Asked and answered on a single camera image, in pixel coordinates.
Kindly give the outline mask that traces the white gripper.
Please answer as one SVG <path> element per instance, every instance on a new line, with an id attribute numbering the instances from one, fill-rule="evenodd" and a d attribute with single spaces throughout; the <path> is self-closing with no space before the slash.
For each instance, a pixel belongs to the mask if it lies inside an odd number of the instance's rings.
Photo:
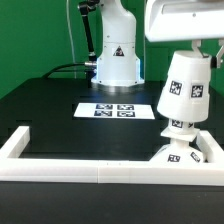
<path id="1" fill-rule="evenodd" d="M 201 56 L 201 41 L 219 39 L 211 67 L 220 68 L 224 55 L 224 0 L 148 0 L 145 36 L 150 42 L 193 40 Z"/>

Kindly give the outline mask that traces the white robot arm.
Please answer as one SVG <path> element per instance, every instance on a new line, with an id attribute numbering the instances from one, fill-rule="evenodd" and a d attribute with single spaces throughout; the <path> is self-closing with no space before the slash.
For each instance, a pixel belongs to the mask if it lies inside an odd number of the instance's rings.
<path id="1" fill-rule="evenodd" d="M 92 83 L 103 87 L 134 87 L 144 83 L 136 55 L 136 19 L 121 0 L 100 0 L 102 53 Z M 148 0 L 144 34 L 151 42 L 190 40 L 197 49 L 204 39 L 217 39 L 224 55 L 224 0 Z"/>

